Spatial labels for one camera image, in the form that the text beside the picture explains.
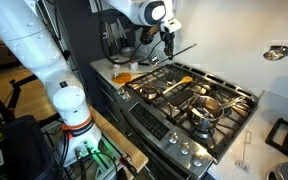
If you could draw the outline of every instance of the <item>oven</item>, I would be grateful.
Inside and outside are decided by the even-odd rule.
[[[190,80],[181,83],[187,77]],[[177,179],[202,179],[210,165],[221,160],[258,102],[252,93],[180,63],[146,73],[114,95],[127,131],[135,135],[131,141],[153,162],[151,170]],[[216,121],[193,119],[190,107],[201,97],[220,104],[240,97],[243,101],[223,109]]]

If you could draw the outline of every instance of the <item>backsplash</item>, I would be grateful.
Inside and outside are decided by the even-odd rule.
[[[210,72],[257,96],[269,90],[288,98],[288,56],[275,62],[263,57],[271,45],[288,45],[288,1],[178,1],[175,16],[182,29],[175,34],[174,53],[197,43],[176,56],[176,62]],[[160,40],[158,34],[155,37],[141,51],[149,52]],[[160,59],[165,59],[163,48],[162,42],[154,52]]]

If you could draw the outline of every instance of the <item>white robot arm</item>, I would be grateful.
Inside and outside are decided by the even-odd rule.
[[[165,42],[164,52],[173,56],[174,32],[182,25],[174,18],[172,0],[102,0],[127,16],[136,25],[158,26],[161,38]],[[141,42],[149,44],[157,31],[144,29]]]
[[[49,100],[62,117],[63,130],[69,132],[69,137],[57,142],[57,152],[59,157],[67,152],[62,162],[65,167],[76,161],[77,151],[88,154],[85,143],[96,150],[101,131],[89,111],[82,84],[69,69],[50,32],[31,10],[35,3],[35,0],[0,0],[0,38],[41,80]]]

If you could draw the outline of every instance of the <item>oven handle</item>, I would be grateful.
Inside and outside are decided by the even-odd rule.
[[[131,124],[131,122],[129,121],[129,119],[126,117],[125,113],[123,112],[123,110],[120,110],[122,116],[124,117],[126,123],[128,124],[128,126],[131,128],[131,130],[134,132],[135,134],[135,137],[142,143],[142,145],[144,146],[144,148],[147,150],[147,152],[153,156],[154,158],[149,158],[151,161],[154,161],[156,164],[159,164],[161,165],[162,168],[160,168],[164,174],[168,174],[167,172],[164,171],[164,167],[165,169],[167,169],[168,171],[172,172],[172,174],[176,174],[177,175],[177,178],[179,179],[183,179],[183,176],[179,175],[176,171],[174,171],[171,167],[169,167],[162,159],[160,159],[157,155],[155,155],[154,152],[152,152],[152,150],[146,145],[145,143],[145,138],[141,138],[141,135],[137,132],[136,128],[134,128],[134,126]],[[191,179],[191,176],[190,175],[187,175],[186,178],[184,178],[186,180],[190,180]]]

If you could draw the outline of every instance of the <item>wooden spatula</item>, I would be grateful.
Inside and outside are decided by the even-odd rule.
[[[191,76],[185,76],[185,77],[183,77],[182,80],[179,81],[178,83],[176,83],[176,84],[174,84],[173,86],[165,89],[165,90],[163,91],[163,94],[168,93],[169,91],[171,91],[171,90],[174,89],[176,86],[178,86],[178,85],[180,85],[180,84],[182,84],[182,83],[188,83],[188,82],[191,82],[192,80],[193,80],[193,78],[192,78]]]

